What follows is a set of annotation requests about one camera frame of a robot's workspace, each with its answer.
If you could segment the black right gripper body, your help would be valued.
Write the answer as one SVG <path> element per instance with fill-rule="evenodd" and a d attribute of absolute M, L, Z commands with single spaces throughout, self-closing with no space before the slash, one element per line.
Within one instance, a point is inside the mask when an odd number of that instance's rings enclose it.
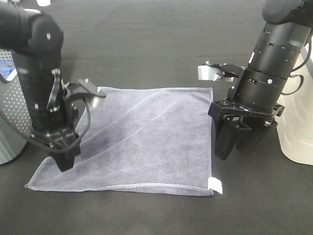
<path fill-rule="evenodd" d="M 285 106 L 277 102 L 279 95 L 269 92 L 238 92 L 221 101 L 213 102 L 208 110 L 215 121 L 250 119 L 253 123 L 272 125 Z"/>

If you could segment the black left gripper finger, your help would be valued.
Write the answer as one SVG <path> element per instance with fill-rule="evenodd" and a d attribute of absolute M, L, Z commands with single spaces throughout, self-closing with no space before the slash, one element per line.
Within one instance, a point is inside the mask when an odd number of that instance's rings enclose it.
<path fill-rule="evenodd" d="M 58 153 L 54 155 L 54 160 L 61 172 L 73 168 L 75 156 L 69 153 Z"/>

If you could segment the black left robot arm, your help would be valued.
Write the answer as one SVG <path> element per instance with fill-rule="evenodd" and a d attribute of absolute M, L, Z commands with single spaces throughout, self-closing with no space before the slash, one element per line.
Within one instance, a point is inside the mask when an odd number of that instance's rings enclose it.
<path fill-rule="evenodd" d="M 63 84 L 63 41 L 63 31 L 50 15 L 12 1 L 0 3 L 0 47 L 11 51 L 30 116 L 30 134 L 24 138 L 48 152 L 62 172 L 71 169 L 81 153 L 73 102 L 82 100 L 89 109 L 106 98 L 88 80 Z"/>

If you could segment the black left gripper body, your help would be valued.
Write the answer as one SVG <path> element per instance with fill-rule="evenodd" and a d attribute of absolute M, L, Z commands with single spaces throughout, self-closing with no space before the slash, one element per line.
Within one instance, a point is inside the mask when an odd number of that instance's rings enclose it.
<path fill-rule="evenodd" d="M 73 132 L 52 132 L 41 133 L 34 129 L 30 132 L 31 139 L 53 158 L 56 159 L 74 159 L 81 154 L 80 141 L 78 135 Z"/>

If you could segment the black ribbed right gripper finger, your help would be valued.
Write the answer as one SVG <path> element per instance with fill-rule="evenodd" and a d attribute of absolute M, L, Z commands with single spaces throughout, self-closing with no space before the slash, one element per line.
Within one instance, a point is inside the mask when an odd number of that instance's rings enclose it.
<path fill-rule="evenodd" d="M 251 130 L 240 120 L 214 120 L 216 140 L 214 154 L 221 160 L 226 160 L 237 142 Z"/>
<path fill-rule="evenodd" d="M 263 120 L 261 118 L 244 118 L 244 124 L 251 128 L 236 144 L 236 149 L 247 155 L 259 140 L 267 135 L 278 123 L 274 120 Z"/>

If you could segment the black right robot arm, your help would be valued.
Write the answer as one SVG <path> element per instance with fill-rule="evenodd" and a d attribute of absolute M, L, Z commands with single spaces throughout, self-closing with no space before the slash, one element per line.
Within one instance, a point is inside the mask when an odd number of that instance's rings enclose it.
<path fill-rule="evenodd" d="M 284 110 L 278 98 L 313 33 L 310 0 L 268 0 L 262 16 L 266 24 L 247 66 L 205 64 L 210 78 L 238 79 L 208 110 L 215 122 L 214 153 L 221 160 L 233 148 L 248 153 L 277 125 L 275 117 Z"/>

